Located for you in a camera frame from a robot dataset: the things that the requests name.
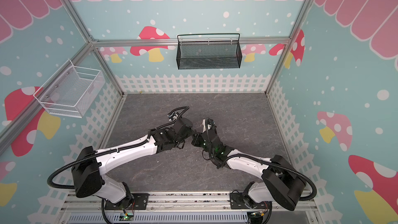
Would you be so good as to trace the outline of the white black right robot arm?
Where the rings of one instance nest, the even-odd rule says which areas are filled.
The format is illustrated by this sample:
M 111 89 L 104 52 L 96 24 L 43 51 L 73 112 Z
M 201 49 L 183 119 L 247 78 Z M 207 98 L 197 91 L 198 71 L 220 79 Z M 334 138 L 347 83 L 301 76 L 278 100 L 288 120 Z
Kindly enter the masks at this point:
M 261 183 L 250 183 L 242 193 L 248 202 L 275 201 L 293 211 L 301 201 L 308 184 L 308 179 L 303 174 L 296 171 L 282 156 L 251 156 L 223 144 L 212 119 L 203 120 L 203 132 L 194 137 L 192 145 L 203 148 L 208 153 L 209 160 L 219 169 L 239 170 L 263 180 Z

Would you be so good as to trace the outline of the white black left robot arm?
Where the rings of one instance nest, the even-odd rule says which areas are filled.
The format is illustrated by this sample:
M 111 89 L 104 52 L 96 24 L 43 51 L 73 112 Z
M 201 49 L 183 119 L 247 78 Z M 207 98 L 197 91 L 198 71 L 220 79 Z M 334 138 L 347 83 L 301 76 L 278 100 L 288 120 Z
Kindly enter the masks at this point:
M 97 196 L 119 207 L 131 206 L 134 196 L 127 184 L 106 174 L 138 158 L 177 148 L 194 133 L 192 122 L 187 118 L 179 118 L 171 127 L 152 129 L 142 138 L 123 145 L 99 150 L 91 146 L 84 148 L 78 156 L 79 160 L 91 155 L 96 157 L 72 166 L 76 197 Z

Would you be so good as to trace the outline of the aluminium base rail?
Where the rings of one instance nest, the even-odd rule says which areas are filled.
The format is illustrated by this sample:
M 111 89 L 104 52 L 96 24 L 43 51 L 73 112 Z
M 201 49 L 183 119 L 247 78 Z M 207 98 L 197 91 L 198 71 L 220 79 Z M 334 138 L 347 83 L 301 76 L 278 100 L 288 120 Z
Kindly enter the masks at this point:
M 229 191 L 151 191 L 146 200 L 147 212 L 190 212 L 190 211 L 231 211 Z M 63 211 L 99 211 L 98 197 L 77 198 L 68 194 L 62 206 Z

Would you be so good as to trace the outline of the black mesh wall basket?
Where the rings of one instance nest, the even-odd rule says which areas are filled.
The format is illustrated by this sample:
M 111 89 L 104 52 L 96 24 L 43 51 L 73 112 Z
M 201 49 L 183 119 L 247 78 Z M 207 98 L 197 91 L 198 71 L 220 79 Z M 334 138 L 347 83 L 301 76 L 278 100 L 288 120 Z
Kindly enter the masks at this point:
M 239 33 L 177 35 L 176 62 L 179 69 L 240 68 Z

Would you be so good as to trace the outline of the aluminium frame profile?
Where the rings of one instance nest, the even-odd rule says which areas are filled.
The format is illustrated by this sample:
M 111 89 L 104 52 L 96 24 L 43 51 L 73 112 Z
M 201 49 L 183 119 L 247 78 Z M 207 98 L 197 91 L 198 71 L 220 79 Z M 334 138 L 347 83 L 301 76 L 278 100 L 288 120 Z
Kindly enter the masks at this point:
M 1 0 L 1 153 L 80 128 L 102 145 L 122 97 L 73 0 Z

